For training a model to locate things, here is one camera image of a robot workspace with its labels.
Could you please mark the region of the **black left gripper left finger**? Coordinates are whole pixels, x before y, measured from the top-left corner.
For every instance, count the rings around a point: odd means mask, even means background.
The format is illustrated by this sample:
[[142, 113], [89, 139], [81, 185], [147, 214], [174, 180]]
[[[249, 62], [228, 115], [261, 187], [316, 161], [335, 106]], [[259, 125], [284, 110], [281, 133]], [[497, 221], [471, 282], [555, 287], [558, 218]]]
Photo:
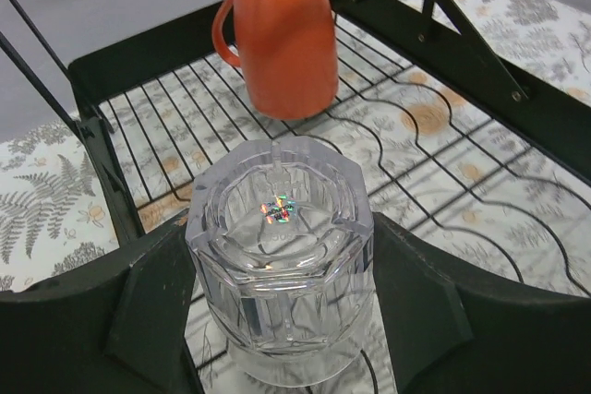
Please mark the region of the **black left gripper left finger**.
[[4, 393], [196, 393], [185, 330], [195, 269], [170, 221], [91, 262], [1, 294]]

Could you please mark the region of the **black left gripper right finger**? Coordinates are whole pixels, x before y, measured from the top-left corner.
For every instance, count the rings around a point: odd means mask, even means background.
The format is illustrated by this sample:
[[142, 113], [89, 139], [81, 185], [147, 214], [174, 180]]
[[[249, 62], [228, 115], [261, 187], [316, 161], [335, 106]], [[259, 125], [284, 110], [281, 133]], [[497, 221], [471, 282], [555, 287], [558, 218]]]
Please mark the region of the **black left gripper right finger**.
[[373, 273], [402, 393], [586, 393], [590, 302], [485, 271], [374, 217]]

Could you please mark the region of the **black wire dish rack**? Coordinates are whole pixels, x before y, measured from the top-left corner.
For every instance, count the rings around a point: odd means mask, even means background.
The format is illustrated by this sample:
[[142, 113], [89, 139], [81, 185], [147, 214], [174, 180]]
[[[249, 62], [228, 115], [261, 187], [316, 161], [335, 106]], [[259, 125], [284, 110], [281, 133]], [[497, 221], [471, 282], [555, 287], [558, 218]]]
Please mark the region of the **black wire dish rack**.
[[[586, 393], [590, 110], [397, 0], [331, 0], [352, 71], [320, 115], [273, 123], [223, 67], [204, 7], [70, 67], [120, 246], [1, 295], [5, 393]], [[251, 298], [189, 257], [182, 211], [146, 232], [105, 118], [134, 161], [172, 141], [139, 107], [197, 117], [205, 172], [256, 139], [344, 156], [366, 181], [355, 272], [301, 300]]]

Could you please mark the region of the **clear faceted glass tumbler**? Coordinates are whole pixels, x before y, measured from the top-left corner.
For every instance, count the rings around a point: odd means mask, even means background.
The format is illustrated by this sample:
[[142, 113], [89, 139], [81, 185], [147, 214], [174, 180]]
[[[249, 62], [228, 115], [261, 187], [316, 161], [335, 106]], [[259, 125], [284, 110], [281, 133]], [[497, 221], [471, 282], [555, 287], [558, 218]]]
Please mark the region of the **clear faceted glass tumbler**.
[[315, 385], [360, 354], [374, 220], [360, 166], [311, 137], [245, 141], [198, 175], [186, 241], [235, 363]]

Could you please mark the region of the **orange ceramic mug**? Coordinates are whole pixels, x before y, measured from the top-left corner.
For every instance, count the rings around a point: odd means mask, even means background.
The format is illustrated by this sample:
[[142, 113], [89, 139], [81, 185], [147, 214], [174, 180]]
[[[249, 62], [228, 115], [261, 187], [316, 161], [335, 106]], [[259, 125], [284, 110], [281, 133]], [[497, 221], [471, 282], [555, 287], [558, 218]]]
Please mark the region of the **orange ceramic mug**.
[[330, 0], [224, 0], [211, 37], [241, 69], [253, 107], [278, 120], [325, 110], [338, 90]]

